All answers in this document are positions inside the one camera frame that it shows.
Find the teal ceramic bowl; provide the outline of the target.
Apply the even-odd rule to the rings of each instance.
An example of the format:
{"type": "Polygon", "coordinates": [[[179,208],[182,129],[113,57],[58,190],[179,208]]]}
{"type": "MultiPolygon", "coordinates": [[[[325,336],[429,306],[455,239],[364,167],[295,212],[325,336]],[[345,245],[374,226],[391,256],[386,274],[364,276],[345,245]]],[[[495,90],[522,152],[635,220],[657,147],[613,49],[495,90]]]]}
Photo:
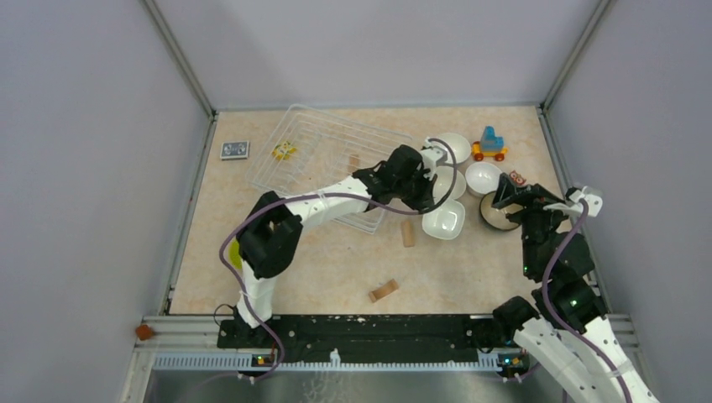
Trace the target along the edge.
{"type": "Polygon", "coordinates": [[[520,224],[518,222],[510,221],[507,218],[507,215],[519,212],[522,209],[522,206],[518,204],[511,204],[503,209],[497,209],[492,206],[494,198],[494,191],[487,193],[482,197],[479,204],[479,215],[481,218],[490,227],[500,231],[508,232],[517,229],[520,224]]]}

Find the white ceramic bowl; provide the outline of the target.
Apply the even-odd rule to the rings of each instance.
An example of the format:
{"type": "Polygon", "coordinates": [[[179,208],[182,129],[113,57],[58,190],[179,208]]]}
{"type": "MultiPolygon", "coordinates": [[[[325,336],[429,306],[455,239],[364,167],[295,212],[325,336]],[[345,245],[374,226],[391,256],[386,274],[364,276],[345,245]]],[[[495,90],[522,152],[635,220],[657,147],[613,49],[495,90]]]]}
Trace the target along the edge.
{"type": "Polygon", "coordinates": [[[473,196],[496,191],[502,170],[488,162],[474,162],[465,171],[467,190],[473,196]]]}

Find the white bowl with blue rim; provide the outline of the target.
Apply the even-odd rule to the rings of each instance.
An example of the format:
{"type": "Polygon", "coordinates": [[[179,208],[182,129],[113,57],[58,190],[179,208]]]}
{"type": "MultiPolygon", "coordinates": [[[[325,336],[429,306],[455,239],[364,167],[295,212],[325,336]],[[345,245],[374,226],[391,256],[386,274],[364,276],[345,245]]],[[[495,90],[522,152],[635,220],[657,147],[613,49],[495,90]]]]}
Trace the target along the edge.
{"type": "Polygon", "coordinates": [[[439,142],[434,145],[443,150],[446,165],[461,165],[466,162],[471,155],[470,142],[458,133],[440,133],[436,136],[439,142]]]}

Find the square lime green bowl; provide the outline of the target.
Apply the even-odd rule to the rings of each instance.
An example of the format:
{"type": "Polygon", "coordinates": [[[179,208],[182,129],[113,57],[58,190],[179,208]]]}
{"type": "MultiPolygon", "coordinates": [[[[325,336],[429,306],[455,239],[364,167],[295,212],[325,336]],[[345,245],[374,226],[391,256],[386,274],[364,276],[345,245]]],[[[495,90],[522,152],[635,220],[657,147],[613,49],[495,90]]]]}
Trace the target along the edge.
{"type": "Polygon", "coordinates": [[[450,241],[461,233],[465,218],[464,205],[459,201],[447,200],[438,209],[422,217],[421,228],[432,238],[450,241]]]}

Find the white wire dish rack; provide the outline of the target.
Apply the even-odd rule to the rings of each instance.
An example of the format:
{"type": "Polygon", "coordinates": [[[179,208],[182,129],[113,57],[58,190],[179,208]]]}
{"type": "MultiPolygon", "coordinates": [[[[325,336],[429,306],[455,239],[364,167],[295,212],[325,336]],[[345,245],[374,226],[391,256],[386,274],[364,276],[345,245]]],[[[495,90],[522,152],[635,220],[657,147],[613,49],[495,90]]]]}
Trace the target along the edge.
{"type": "Polygon", "coordinates": [[[386,214],[382,208],[368,212],[339,214],[334,206],[337,192],[346,192],[343,180],[350,176],[348,156],[360,156],[360,169],[369,168],[412,137],[396,131],[356,122],[299,104],[291,105],[264,146],[252,153],[246,178],[259,194],[273,191],[279,198],[292,199],[303,194],[326,193],[308,201],[291,201],[294,213],[307,220],[305,228],[330,221],[373,234],[386,214]],[[289,160],[276,160],[271,152],[284,141],[297,151],[289,160]]]}

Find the round lime green bowl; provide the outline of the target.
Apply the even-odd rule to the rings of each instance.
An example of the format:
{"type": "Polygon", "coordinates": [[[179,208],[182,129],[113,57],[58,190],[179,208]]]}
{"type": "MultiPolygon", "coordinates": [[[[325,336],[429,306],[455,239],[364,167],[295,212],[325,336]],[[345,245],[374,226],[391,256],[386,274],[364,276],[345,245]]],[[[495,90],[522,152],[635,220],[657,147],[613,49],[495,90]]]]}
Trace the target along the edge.
{"type": "Polygon", "coordinates": [[[239,253],[239,244],[236,239],[231,240],[231,243],[228,245],[227,253],[228,253],[228,262],[237,271],[241,271],[242,270],[242,260],[241,260],[240,253],[239,253]]]}

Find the beige ceramic bowl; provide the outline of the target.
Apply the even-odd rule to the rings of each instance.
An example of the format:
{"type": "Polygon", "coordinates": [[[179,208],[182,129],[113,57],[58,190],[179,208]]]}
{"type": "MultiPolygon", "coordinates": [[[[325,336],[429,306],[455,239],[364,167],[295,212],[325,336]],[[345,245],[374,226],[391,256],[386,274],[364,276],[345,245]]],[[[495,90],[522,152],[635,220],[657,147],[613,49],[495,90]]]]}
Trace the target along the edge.
{"type": "Polygon", "coordinates": [[[457,200],[464,194],[467,186],[466,180],[459,170],[451,166],[439,166],[435,170],[435,175],[437,179],[432,190],[435,202],[444,198],[452,184],[454,184],[454,188],[450,192],[449,199],[457,200]]]}

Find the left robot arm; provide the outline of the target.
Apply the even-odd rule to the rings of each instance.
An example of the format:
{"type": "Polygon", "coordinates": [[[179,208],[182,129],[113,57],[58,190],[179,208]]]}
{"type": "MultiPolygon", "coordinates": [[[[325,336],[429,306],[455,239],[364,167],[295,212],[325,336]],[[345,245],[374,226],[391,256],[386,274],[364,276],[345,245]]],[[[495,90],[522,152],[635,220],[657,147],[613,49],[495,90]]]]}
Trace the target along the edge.
{"type": "Polygon", "coordinates": [[[393,212],[394,199],[406,205],[406,216],[434,212],[444,203],[433,195],[435,170],[454,158],[444,140],[429,138],[421,149],[402,144],[387,160],[357,169],[330,186],[288,198],[274,191],[261,195],[228,236],[238,243],[242,267],[237,275],[242,293],[238,337],[250,347],[268,339],[276,280],[292,263],[304,232],[375,208],[393,212]]]}

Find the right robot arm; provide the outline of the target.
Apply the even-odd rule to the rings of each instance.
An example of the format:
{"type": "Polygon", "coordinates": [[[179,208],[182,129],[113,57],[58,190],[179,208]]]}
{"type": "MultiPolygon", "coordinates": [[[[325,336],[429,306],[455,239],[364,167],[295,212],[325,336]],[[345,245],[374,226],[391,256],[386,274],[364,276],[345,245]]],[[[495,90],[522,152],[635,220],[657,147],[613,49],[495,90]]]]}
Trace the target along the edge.
{"type": "Polygon", "coordinates": [[[571,187],[564,197],[539,184],[499,177],[491,206],[518,224],[522,273],[539,285],[533,303],[513,297],[493,312],[492,333],[525,349],[576,402],[655,402],[617,339],[602,298],[585,277],[595,265],[580,228],[596,217],[601,191],[571,187]]]}

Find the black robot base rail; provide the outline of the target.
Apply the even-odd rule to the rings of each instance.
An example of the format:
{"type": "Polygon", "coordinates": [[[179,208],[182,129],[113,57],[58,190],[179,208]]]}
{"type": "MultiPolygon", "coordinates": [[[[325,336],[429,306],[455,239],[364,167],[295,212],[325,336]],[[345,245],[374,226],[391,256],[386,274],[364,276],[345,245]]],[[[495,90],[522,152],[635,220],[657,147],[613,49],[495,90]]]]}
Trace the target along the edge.
{"type": "Polygon", "coordinates": [[[332,352],[346,364],[475,364],[526,372],[532,358],[490,315],[278,315],[251,328],[241,317],[221,321],[217,347],[257,349],[267,364],[320,363],[332,352]]]}

